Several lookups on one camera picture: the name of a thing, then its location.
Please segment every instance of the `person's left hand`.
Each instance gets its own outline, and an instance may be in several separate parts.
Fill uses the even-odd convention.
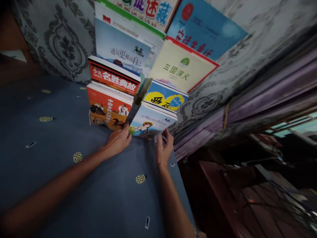
[[[129,135],[129,123],[126,123],[123,129],[119,129],[111,133],[107,143],[101,148],[101,150],[105,150],[107,158],[110,158],[127,148],[131,139],[132,135]]]

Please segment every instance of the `person's right hand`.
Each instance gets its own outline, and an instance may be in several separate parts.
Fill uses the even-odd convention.
[[[107,151],[107,157],[122,152],[130,144],[132,135],[129,134],[129,123],[124,125],[123,129],[119,129],[111,133],[107,143],[101,148],[101,150]]]
[[[167,168],[168,159],[174,149],[174,137],[169,133],[167,128],[163,131],[163,136],[167,139],[167,141],[164,140],[165,145],[163,145],[162,136],[158,136],[158,145],[156,148],[156,164],[159,167]]]

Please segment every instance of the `gray patterned wallpaper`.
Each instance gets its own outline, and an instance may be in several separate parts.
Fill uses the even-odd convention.
[[[282,50],[317,23],[315,0],[209,0],[249,35],[224,54],[218,70],[190,94],[170,127],[177,134],[218,109]],[[16,20],[48,74],[83,85],[94,53],[93,0],[16,0]]]

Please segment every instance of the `cartoon girl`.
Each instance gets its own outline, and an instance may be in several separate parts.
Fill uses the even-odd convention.
[[[144,122],[143,125],[138,127],[138,131],[136,131],[133,135],[140,136],[149,132],[149,127],[153,126],[152,122]]]

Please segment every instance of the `book cover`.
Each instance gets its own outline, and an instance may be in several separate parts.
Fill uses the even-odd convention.
[[[217,60],[248,33],[204,0],[182,0],[167,35]]]
[[[177,114],[142,101],[130,124],[129,133],[142,138],[152,138],[177,121]]]
[[[188,99],[188,94],[174,89],[160,81],[153,80],[147,90],[144,101],[176,111]]]
[[[167,36],[149,78],[190,92],[218,67],[213,60]]]
[[[96,56],[89,56],[91,78],[109,87],[134,96],[140,85],[140,77]]]
[[[90,116],[98,118],[104,127],[112,130],[120,129],[124,126],[129,115],[133,99],[121,95],[115,89],[106,89],[93,83],[87,85]]]
[[[140,76],[151,47],[98,18],[95,31],[97,56]]]
[[[109,0],[109,2],[166,32],[179,0]]]
[[[165,33],[160,32],[107,0],[99,0],[99,3],[95,2],[95,9],[95,16],[99,20],[151,46],[151,52],[140,74],[141,85],[139,89],[141,89],[163,47],[166,37]]]

